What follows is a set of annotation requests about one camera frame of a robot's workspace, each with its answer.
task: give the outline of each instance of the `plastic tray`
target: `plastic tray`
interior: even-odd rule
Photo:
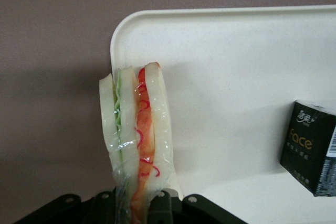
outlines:
[[[249,224],[336,223],[279,164],[296,99],[336,108],[336,6],[153,10],[111,41],[112,72],[158,61],[185,195]]]

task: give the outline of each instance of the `plastic wrap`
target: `plastic wrap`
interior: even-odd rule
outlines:
[[[117,183],[116,223],[146,223],[150,201],[176,187],[171,118],[160,65],[100,80],[104,141]]]

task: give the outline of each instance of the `black tissue box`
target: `black tissue box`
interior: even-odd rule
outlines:
[[[336,113],[296,101],[280,163],[314,196],[336,196]]]

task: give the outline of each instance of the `logo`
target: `logo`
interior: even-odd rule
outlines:
[[[289,137],[293,140],[294,143],[297,143],[297,144],[301,145],[302,147],[306,148],[307,150],[310,150],[313,147],[312,140],[308,140],[305,137],[299,136],[297,133],[294,132],[293,128],[290,129]]]
[[[310,123],[315,122],[314,118],[311,118],[311,116],[306,114],[303,110],[301,110],[298,116],[296,117],[296,121],[298,123],[302,123],[307,127],[309,127]]]

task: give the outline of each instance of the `screw hole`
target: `screw hole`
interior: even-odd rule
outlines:
[[[74,198],[67,198],[66,200],[65,200],[65,203],[71,203],[71,202],[73,202],[75,199]]]
[[[107,199],[108,197],[110,197],[109,194],[102,194],[102,195],[101,195],[101,198],[102,198],[102,199]]]
[[[161,197],[164,197],[164,192],[163,192],[163,191],[159,192],[158,196],[159,196],[160,198],[161,198]]]

